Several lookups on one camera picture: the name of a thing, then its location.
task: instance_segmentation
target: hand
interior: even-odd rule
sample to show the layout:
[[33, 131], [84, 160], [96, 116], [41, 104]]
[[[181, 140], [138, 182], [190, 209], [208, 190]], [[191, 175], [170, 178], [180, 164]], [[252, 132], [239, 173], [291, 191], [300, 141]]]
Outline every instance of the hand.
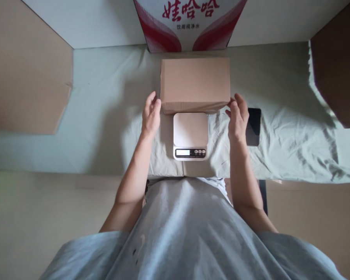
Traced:
[[154, 138], [159, 128], [159, 111], [161, 110], [161, 100], [157, 98], [156, 92], [153, 91], [145, 102], [143, 110], [143, 126], [141, 134]]
[[248, 124], [249, 112], [248, 105], [241, 95], [236, 93], [234, 98], [228, 103], [230, 110], [226, 110], [230, 118], [228, 125], [229, 141], [236, 141], [246, 145], [246, 126]]

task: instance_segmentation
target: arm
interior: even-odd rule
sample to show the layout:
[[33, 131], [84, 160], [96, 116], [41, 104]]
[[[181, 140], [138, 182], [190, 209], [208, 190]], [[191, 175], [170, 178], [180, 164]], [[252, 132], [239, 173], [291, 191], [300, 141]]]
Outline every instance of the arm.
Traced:
[[263, 200], [257, 179], [250, 164], [246, 144], [246, 126], [249, 119], [248, 106], [241, 95], [235, 94], [226, 110], [230, 117], [228, 138], [230, 142], [231, 192], [236, 212], [255, 232], [277, 232], [263, 210]]
[[159, 127], [161, 101], [153, 91], [143, 110], [143, 125], [131, 162], [119, 185], [115, 202], [100, 232], [130, 232], [138, 220], [145, 192], [152, 142]]

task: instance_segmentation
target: smartphone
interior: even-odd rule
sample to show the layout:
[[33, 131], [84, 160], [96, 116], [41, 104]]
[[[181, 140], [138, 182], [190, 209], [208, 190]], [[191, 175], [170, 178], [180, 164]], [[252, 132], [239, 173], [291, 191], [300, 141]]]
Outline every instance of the smartphone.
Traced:
[[249, 120], [246, 127], [246, 143], [248, 146], [259, 146], [261, 134], [261, 114], [258, 108], [248, 108]]

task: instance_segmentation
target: light green bedsheet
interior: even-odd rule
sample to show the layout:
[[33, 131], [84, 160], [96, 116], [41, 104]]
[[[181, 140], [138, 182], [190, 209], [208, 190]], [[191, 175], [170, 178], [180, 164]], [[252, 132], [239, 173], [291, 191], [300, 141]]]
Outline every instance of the light green bedsheet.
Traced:
[[[350, 129], [336, 128], [310, 89], [307, 43], [176, 54], [150, 54], [145, 45], [75, 50], [57, 134], [0, 131], [0, 170], [123, 174], [146, 96], [159, 93], [161, 59], [206, 56], [229, 57], [231, 94], [262, 109], [261, 144], [250, 147], [257, 178], [350, 182]], [[209, 116], [207, 161], [180, 162], [172, 157], [172, 116], [161, 115], [149, 176], [229, 177], [228, 120], [224, 110]]]

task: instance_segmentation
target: gray t-shirt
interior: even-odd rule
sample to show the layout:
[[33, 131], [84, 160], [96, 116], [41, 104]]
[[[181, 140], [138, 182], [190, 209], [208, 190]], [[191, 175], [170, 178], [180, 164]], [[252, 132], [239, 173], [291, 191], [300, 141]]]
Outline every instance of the gray t-shirt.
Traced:
[[216, 182], [184, 178], [153, 185], [130, 234], [66, 243], [41, 279], [344, 279], [313, 245], [255, 234]]

